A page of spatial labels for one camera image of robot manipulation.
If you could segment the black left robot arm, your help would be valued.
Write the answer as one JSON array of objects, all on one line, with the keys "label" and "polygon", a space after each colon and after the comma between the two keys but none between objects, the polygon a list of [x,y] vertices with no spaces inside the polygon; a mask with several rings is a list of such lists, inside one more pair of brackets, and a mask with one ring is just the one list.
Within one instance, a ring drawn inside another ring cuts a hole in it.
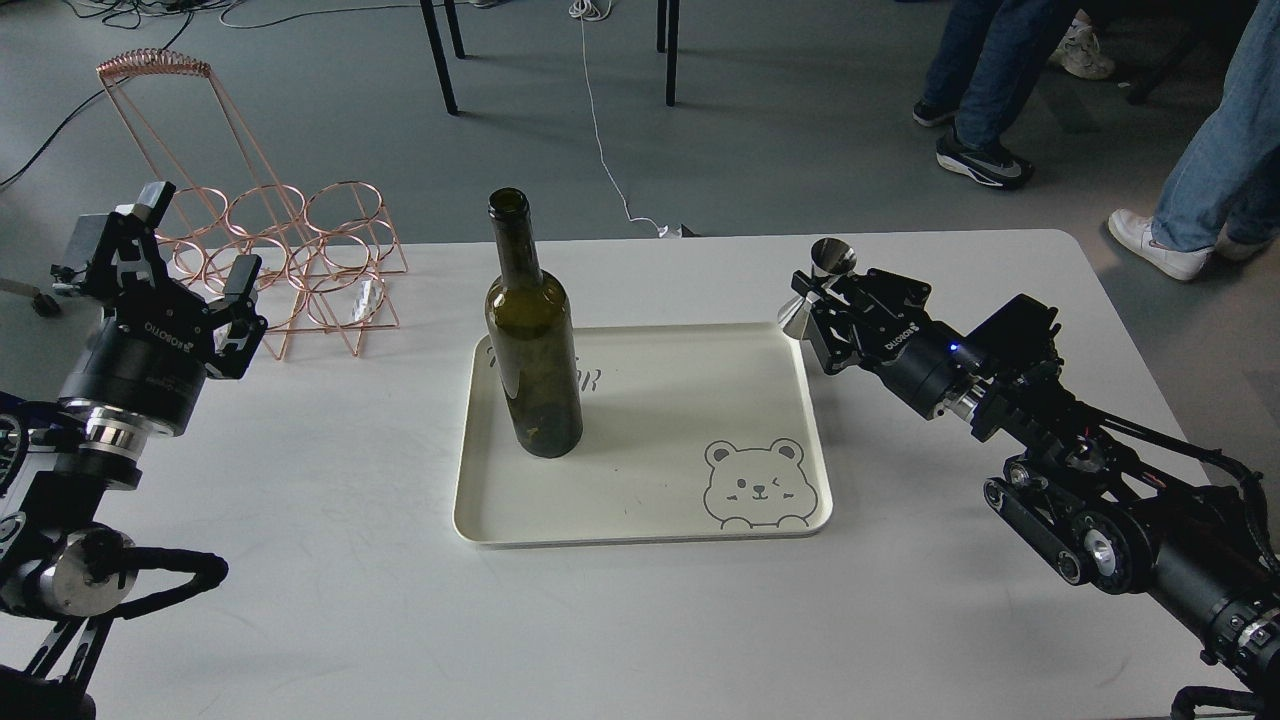
[{"label": "black left robot arm", "polygon": [[261,260],[242,255],[220,299],[169,274],[157,228],[175,195],[157,181],[110,213],[78,219],[55,293],[102,320],[52,402],[3,396],[3,611],[52,623],[24,669],[3,669],[5,719],[92,719],[90,678],[116,620],[219,587],[215,553],[136,544],[96,519],[109,489],[140,483],[155,436],[186,432],[209,379],[239,379],[262,337]]}]

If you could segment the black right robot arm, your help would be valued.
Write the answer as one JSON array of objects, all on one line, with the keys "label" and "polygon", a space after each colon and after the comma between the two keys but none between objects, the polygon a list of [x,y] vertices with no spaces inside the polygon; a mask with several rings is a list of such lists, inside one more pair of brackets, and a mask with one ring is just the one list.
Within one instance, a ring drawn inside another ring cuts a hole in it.
[{"label": "black right robot arm", "polygon": [[959,334],[925,311],[927,283],[893,273],[814,269],[791,287],[780,324],[824,373],[859,366],[924,419],[1014,438],[987,505],[1068,584],[1153,598],[1243,684],[1184,687],[1171,717],[1277,716],[1277,555],[1257,471],[1080,401],[1060,380],[1056,310],[1024,293]]}]

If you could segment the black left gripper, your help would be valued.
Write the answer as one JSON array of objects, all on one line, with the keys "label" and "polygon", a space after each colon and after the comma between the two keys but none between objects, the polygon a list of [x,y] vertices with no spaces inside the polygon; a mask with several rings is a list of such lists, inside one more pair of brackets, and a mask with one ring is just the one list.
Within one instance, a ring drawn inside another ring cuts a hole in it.
[{"label": "black left gripper", "polygon": [[[131,413],[156,432],[186,433],[206,377],[241,379],[268,329],[257,313],[262,259],[239,255],[223,296],[177,305],[155,231],[177,187],[146,184],[133,204],[79,217],[63,259],[51,265],[52,292],[92,299],[102,320],[63,383],[58,404],[87,416],[91,407]],[[196,354],[209,340],[205,360]]]}]

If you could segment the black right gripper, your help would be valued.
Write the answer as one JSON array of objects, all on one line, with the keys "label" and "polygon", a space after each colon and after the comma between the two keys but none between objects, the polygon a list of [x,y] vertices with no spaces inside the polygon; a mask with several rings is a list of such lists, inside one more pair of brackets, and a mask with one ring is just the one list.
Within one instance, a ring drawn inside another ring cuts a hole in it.
[{"label": "black right gripper", "polygon": [[872,268],[864,274],[796,270],[791,290],[803,336],[827,375],[859,366],[924,419],[968,392],[989,354],[925,311],[932,287]]}]

